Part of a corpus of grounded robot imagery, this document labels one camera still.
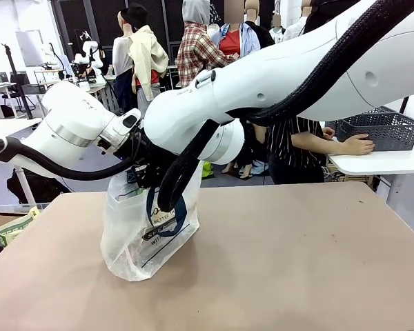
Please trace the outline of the white translucent shopping bag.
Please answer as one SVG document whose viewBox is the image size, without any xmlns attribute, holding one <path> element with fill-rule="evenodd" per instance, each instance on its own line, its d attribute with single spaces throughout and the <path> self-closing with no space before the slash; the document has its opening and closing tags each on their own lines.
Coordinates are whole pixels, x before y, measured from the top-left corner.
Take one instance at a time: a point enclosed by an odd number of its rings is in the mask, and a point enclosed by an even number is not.
<svg viewBox="0 0 414 331">
<path fill-rule="evenodd" d="M 127 281 L 149 279 L 194 235 L 202 168 L 200 162 L 170 212 L 159 208 L 158 188 L 140 188 L 127 173 L 110 180 L 100 243 L 109 271 Z"/>
</svg>

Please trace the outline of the person's right forearm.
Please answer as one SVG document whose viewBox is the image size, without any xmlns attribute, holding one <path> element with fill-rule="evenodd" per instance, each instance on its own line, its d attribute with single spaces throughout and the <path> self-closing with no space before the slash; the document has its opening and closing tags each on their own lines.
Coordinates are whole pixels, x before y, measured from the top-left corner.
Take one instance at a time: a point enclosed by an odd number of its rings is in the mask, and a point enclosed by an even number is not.
<svg viewBox="0 0 414 331">
<path fill-rule="evenodd" d="M 292 144 L 296 148 L 320 154 L 347 154 L 348 148 L 343 144 L 332 140 L 325 140 L 309 132 L 293 134 Z"/>
</svg>

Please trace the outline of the green printed cardboard carton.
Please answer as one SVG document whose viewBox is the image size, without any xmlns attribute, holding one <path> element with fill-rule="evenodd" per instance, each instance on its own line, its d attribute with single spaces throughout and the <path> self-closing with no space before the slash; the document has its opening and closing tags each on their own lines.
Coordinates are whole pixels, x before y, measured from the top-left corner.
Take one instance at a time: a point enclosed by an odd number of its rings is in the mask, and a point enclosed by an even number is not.
<svg viewBox="0 0 414 331">
<path fill-rule="evenodd" d="M 2 246 L 7 247 L 39 214 L 40 211 L 35 206 L 22 217 L 0 226 L 0 242 Z"/>
</svg>

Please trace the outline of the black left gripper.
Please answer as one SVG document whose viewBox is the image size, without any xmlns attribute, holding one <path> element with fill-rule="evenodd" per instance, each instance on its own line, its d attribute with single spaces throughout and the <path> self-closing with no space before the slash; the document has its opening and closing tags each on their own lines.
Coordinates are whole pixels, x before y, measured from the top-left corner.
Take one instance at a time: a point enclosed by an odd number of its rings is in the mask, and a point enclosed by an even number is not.
<svg viewBox="0 0 414 331">
<path fill-rule="evenodd" d="M 126 170 L 128 183 L 140 188 L 158 188 L 164 176 L 161 150 L 153 145 L 143 129 L 135 128 L 119 149 L 119 159 L 132 159 Z"/>
</svg>

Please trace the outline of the mannequin white top dark trousers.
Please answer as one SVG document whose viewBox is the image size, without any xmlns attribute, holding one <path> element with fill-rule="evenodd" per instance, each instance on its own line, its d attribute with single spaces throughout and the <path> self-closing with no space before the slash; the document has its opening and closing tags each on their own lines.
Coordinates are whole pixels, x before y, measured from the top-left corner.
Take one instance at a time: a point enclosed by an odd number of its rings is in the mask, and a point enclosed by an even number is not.
<svg viewBox="0 0 414 331">
<path fill-rule="evenodd" d="M 112 66 L 115 74 L 115 96 L 121 113 L 124 114 L 132 108 L 136 108 L 137 101 L 132 91 L 133 61 L 128 55 L 131 44 L 130 36 L 133 31 L 132 26 L 122 17 L 122 12 L 123 10 L 118 12 L 117 20 L 123 35 L 113 41 Z"/>
</svg>

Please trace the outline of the mannequin beige jacket black hat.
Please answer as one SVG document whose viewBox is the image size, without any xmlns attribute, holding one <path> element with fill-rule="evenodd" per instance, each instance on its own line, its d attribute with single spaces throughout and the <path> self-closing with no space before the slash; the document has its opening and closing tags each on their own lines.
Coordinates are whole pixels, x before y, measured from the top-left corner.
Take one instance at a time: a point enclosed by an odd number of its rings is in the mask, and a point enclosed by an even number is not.
<svg viewBox="0 0 414 331">
<path fill-rule="evenodd" d="M 122 10 L 121 18 L 131 27 L 128 55 L 132 59 L 132 91 L 137 96 L 138 109 L 145 114 L 148 106 L 158 96 L 160 79 L 168 69 L 168 55 L 148 25 L 148 11 L 132 2 Z"/>
</svg>

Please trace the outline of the black backpack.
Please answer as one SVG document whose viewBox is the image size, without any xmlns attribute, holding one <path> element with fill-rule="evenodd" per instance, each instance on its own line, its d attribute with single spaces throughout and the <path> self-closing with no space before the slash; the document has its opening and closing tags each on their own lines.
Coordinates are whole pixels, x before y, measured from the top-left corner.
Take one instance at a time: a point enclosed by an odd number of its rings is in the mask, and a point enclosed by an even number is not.
<svg viewBox="0 0 414 331">
<path fill-rule="evenodd" d="M 37 203 L 50 203 L 60 194 L 71 193 L 71 191 L 57 179 L 43 177 L 27 169 L 24 169 L 23 171 L 32 195 Z M 6 183 L 7 188 L 14 196 L 16 196 L 16 198 L 18 198 L 20 204 L 28 203 L 15 170 L 12 171 L 12 176 Z"/>
</svg>

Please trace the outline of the person in striped shirt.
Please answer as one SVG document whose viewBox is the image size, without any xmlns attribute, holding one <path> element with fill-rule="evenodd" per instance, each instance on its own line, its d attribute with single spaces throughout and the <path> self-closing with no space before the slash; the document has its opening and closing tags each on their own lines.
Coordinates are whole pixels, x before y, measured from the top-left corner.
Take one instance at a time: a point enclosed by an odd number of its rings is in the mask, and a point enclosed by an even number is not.
<svg viewBox="0 0 414 331">
<path fill-rule="evenodd" d="M 281 184 L 322 183 L 326 156 L 293 145 L 295 134 L 310 133 L 322 138 L 319 122 L 293 118 L 268 129 L 268 169 L 273 182 Z"/>
</svg>

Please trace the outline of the mannequin red shirt blue jacket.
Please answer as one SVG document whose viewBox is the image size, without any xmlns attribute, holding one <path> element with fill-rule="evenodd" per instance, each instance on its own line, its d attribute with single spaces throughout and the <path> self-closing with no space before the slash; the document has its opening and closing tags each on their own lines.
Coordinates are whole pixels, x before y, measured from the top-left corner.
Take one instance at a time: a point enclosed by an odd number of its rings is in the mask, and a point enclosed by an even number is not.
<svg viewBox="0 0 414 331">
<path fill-rule="evenodd" d="M 257 33 L 244 22 L 245 0 L 224 0 L 224 25 L 212 36 L 225 55 L 245 57 L 260 49 Z"/>
</svg>

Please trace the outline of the dark grey plastic basket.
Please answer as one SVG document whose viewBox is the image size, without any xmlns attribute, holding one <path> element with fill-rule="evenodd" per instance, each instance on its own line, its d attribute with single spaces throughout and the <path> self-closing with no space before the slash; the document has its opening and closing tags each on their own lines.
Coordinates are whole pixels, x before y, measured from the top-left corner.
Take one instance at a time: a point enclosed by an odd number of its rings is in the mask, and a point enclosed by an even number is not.
<svg viewBox="0 0 414 331">
<path fill-rule="evenodd" d="M 381 106 L 337 121 L 338 141 L 343 142 L 356 134 L 367 134 L 377 152 L 412 150 L 414 119 Z"/>
</svg>

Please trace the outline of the wooden background work table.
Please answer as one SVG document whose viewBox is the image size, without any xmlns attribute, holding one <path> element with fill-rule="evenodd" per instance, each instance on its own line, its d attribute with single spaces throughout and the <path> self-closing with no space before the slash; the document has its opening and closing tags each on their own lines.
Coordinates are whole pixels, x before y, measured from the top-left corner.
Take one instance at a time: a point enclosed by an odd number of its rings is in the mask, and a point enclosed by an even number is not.
<svg viewBox="0 0 414 331">
<path fill-rule="evenodd" d="M 91 94 L 93 97 L 98 99 L 107 109 L 108 102 L 107 102 L 107 94 L 106 94 L 106 84 L 97 84 L 97 83 L 79 83 L 78 78 L 73 76 L 72 78 L 64 77 L 63 79 L 60 78 L 60 74 L 64 73 L 64 71 L 58 70 L 35 70 L 34 76 L 37 81 L 37 86 L 39 89 L 39 93 L 36 94 L 37 102 L 41 106 L 41 100 L 43 95 L 50 89 L 54 84 L 59 83 L 61 81 L 66 81 L 70 83 L 74 83 L 75 85 L 79 86 L 86 90 L 87 93 Z"/>
</svg>

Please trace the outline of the person's right hand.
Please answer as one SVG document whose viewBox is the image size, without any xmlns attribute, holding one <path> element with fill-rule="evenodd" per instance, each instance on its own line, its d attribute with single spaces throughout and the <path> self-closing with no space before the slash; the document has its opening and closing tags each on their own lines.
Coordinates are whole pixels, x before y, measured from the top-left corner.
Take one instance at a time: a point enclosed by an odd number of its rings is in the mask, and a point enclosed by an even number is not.
<svg viewBox="0 0 414 331">
<path fill-rule="evenodd" d="M 344 145 L 344 154 L 365 155 L 374 150 L 375 144 L 368 138 L 367 134 L 356 134 L 349 137 Z"/>
</svg>

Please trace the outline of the white side table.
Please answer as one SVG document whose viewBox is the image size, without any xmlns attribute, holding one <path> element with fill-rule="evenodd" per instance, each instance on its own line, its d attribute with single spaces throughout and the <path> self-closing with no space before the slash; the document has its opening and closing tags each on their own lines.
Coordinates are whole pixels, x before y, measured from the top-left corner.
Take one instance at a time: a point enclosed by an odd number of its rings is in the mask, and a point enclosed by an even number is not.
<svg viewBox="0 0 414 331">
<path fill-rule="evenodd" d="M 347 175 L 394 175 L 386 200 L 390 207 L 397 203 L 404 176 L 414 174 L 414 146 L 407 151 L 372 152 L 362 156 L 329 155 L 328 158 Z"/>
</svg>

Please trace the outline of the white stand pole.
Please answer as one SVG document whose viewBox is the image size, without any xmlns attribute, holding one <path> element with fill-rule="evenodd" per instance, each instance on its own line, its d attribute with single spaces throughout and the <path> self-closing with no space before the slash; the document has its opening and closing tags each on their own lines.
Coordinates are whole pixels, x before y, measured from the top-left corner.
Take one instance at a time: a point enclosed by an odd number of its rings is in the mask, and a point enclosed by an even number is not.
<svg viewBox="0 0 414 331">
<path fill-rule="evenodd" d="M 19 166 L 16 165 L 14 167 L 14 170 L 15 170 L 15 172 L 17 174 L 19 183 L 21 184 L 23 193 L 24 193 L 24 195 L 25 195 L 25 197 L 27 199 L 28 204 L 35 205 L 36 204 L 36 201 L 35 201 L 35 198 L 34 198 L 34 196 L 32 194 L 32 191 L 30 189 L 28 180 L 27 180 L 27 178 L 26 178 L 26 176 L 24 174 L 23 168 L 21 168 L 21 167 L 19 167 Z"/>
</svg>

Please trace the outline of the mannequin plaid shirt grey hood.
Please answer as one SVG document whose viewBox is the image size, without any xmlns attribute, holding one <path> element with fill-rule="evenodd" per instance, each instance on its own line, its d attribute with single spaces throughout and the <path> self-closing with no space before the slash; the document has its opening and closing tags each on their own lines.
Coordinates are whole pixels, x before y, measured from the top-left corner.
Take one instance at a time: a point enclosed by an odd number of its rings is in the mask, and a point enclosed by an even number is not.
<svg viewBox="0 0 414 331">
<path fill-rule="evenodd" d="M 223 68 L 239 58 L 225 55 L 208 36 L 210 0 L 183 0 L 184 33 L 175 59 L 181 87 L 185 88 L 202 71 Z"/>
</svg>

